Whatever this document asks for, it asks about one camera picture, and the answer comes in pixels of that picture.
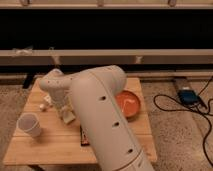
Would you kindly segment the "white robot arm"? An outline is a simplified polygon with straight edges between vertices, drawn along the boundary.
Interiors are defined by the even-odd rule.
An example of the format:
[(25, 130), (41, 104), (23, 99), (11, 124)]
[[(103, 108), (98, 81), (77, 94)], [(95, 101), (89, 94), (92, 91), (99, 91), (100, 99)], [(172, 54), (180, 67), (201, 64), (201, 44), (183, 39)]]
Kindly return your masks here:
[(69, 99), (103, 171), (154, 171), (115, 96), (126, 85), (116, 65), (65, 75), (51, 70), (39, 82), (59, 106)]

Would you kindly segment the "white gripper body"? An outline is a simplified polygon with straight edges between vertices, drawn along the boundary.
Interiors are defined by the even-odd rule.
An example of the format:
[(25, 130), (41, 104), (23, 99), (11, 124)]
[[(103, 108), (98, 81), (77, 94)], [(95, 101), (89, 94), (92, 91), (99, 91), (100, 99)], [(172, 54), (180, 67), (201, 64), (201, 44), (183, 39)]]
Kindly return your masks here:
[(66, 118), (71, 112), (69, 98), (66, 94), (58, 94), (53, 98), (53, 104), (60, 118)]

